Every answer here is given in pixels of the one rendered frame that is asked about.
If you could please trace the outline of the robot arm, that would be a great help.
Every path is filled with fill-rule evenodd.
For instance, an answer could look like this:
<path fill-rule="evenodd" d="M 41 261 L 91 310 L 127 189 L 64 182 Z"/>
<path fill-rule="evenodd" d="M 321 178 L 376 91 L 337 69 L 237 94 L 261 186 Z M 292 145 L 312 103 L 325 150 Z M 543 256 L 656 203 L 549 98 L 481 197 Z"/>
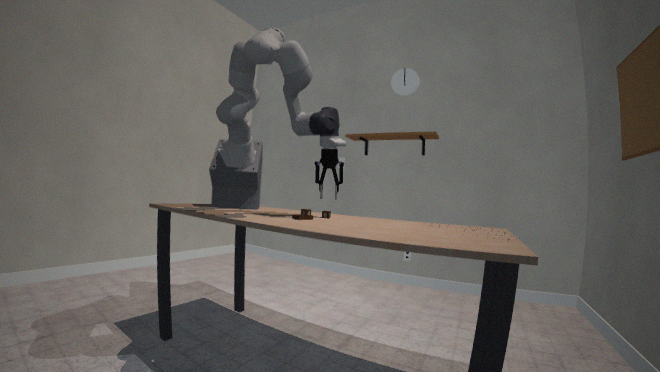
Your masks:
<path fill-rule="evenodd" d="M 221 147 L 218 149 L 227 167 L 246 168 L 255 160 L 251 124 L 245 116 L 260 98 L 254 86 L 256 65 L 272 64 L 273 61 L 279 64 L 283 73 L 283 92 L 294 133 L 298 136 L 320 135 L 323 148 L 346 146 L 344 140 L 339 140 L 337 109 L 323 107 L 317 113 L 302 112 L 298 94 L 312 79 L 310 63 L 298 42 L 285 42 L 280 29 L 269 28 L 248 41 L 237 42 L 231 54 L 228 82 L 234 91 L 216 109 L 219 121 L 228 126 L 229 138 L 222 142 L 222 151 Z"/>

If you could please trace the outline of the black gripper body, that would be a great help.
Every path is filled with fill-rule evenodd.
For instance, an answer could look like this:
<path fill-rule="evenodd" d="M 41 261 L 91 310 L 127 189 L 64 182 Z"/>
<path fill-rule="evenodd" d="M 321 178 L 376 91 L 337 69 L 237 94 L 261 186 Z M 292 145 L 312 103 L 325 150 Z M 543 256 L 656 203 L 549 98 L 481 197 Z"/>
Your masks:
<path fill-rule="evenodd" d="M 321 149 L 321 159 L 320 162 L 324 166 L 324 162 L 327 161 L 326 169 L 331 168 L 330 162 L 333 162 L 334 168 L 338 164 L 338 150 L 336 149 Z"/>

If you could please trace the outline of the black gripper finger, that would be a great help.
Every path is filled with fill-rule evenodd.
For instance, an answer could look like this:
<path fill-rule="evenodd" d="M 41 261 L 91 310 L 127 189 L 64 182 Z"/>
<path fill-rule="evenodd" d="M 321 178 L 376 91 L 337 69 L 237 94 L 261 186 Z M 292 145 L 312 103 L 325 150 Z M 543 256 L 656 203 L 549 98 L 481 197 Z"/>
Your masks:
<path fill-rule="evenodd" d="M 315 182 L 319 184 L 320 199 L 322 199 L 323 198 L 323 181 L 324 181 L 325 173 L 326 173 L 326 170 L 327 170 L 326 169 L 327 161 L 324 162 L 323 171 L 322 171 L 321 178 L 320 178 L 320 181 L 319 181 L 319 166 L 320 166 L 320 163 L 321 163 L 320 161 L 315 162 L 315 166 L 316 166 Z"/>
<path fill-rule="evenodd" d="M 336 173 L 336 168 L 334 169 L 333 162 L 332 161 L 330 162 L 332 172 L 333 172 L 333 176 L 334 176 L 334 180 L 335 180 L 335 200 L 338 199 L 339 184 L 343 183 L 343 166 L 344 166 L 344 162 L 338 161 L 338 164 L 340 166 L 340 168 L 339 168 L 339 181 L 338 181 L 338 177 L 337 177 L 337 173 Z"/>

